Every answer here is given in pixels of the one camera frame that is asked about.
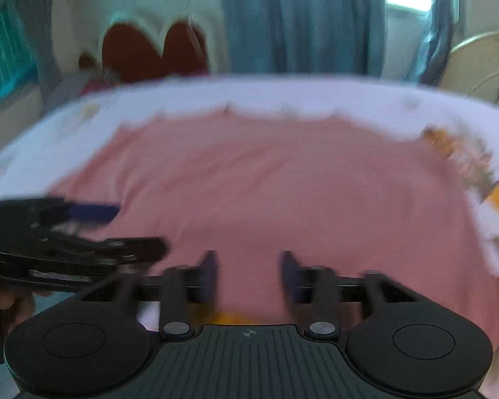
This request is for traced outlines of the person's left hand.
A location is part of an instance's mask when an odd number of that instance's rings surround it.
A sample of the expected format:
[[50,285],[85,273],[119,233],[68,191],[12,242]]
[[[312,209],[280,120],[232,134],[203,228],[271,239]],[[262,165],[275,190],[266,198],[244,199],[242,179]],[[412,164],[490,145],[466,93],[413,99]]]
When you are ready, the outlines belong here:
[[53,295],[54,292],[49,290],[0,285],[0,313],[6,313],[6,323],[2,326],[4,337],[35,314],[35,296]]

